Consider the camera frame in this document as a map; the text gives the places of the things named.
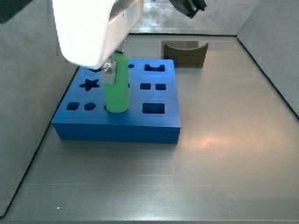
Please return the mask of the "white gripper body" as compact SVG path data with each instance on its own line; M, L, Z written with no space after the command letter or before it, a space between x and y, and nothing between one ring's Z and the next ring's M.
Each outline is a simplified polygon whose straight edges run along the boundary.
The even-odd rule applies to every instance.
M98 69L142 15L144 0L50 1L64 58Z

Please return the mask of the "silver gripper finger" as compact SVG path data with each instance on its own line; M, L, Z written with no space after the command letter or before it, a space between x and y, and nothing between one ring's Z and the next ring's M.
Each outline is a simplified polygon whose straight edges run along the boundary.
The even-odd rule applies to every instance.
M121 43L101 66L101 82L104 84L113 85L116 82L117 67L120 66L120 63L124 62L124 48L125 44Z

